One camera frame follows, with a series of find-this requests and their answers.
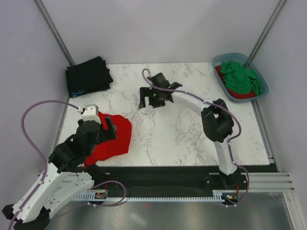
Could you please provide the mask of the blue plastic basin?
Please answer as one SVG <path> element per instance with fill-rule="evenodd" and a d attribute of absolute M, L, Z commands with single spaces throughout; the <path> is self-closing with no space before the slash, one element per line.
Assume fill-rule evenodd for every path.
<path fill-rule="evenodd" d="M 240 99 L 237 99 L 237 98 L 234 98 L 233 96 L 231 96 L 228 91 L 226 90 L 226 87 L 224 86 L 224 84 L 222 83 L 220 77 L 218 76 L 218 73 L 217 71 L 215 70 L 215 67 L 216 66 L 219 66 L 221 65 L 222 62 L 229 62 L 229 61 L 235 61 L 235 62 L 239 62 L 240 64 L 242 64 L 245 68 L 247 69 L 252 69 L 254 70 L 259 79 L 260 79 L 260 84 L 262 86 L 262 89 L 263 89 L 263 93 L 260 94 L 260 95 L 257 95 L 256 97 L 253 97 L 253 98 L 249 98 L 249 99 L 243 99 L 243 100 L 240 100 Z M 257 68 L 255 67 L 255 65 L 252 63 L 252 61 L 245 55 L 241 54 L 241 53 L 228 53 L 228 54 L 223 54 L 223 55 L 218 55 L 216 57 L 213 58 L 212 60 L 212 66 L 213 66 L 213 71 L 214 71 L 214 74 L 222 88 L 222 90 L 224 91 L 224 93 L 226 94 L 226 96 L 233 102 L 236 102 L 236 103 L 243 103 L 243 102 L 249 102 L 249 101 L 253 101 L 253 100 L 256 100 L 256 99 L 259 99 L 265 95 L 267 95 L 269 89 L 268 89 L 268 85 L 267 83 L 265 82 L 264 78 L 262 77 L 262 75 L 259 73 L 259 71 L 257 70 Z"/>

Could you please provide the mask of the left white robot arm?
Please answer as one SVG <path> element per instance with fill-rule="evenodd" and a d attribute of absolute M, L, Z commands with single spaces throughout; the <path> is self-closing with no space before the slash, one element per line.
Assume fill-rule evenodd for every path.
<path fill-rule="evenodd" d="M 104 127 L 97 115 L 83 116 L 75 134 L 58 144 L 46 161 L 46 167 L 20 201 L 6 205 L 4 216 L 11 222 L 9 229 L 43 230 L 55 214 L 78 194 L 105 184 L 105 173 L 96 164 L 88 165 L 79 176 L 63 187 L 56 187 L 83 164 L 97 145 L 115 140 L 116 126 L 105 117 Z"/>

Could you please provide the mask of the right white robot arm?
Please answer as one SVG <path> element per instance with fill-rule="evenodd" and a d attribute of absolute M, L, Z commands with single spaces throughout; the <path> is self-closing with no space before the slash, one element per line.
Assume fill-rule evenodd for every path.
<path fill-rule="evenodd" d="M 178 82 L 169 83 L 162 73 L 145 77 L 148 69 L 143 69 L 142 76 L 149 84 L 140 87 L 139 108 L 145 108 L 145 98 L 153 108 L 165 106 L 166 101 L 186 107 L 201 116 L 203 132 L 213 142 L 219 161 L 220 184 L 224 188 L 232 188 L 237 183 L 234 172 L 237 165 L 234 163 L 230 147 L 233 133 L 234 117 L 228 111 L 225 101 L 218 99 L 212 103 L 189 92 Z"/>

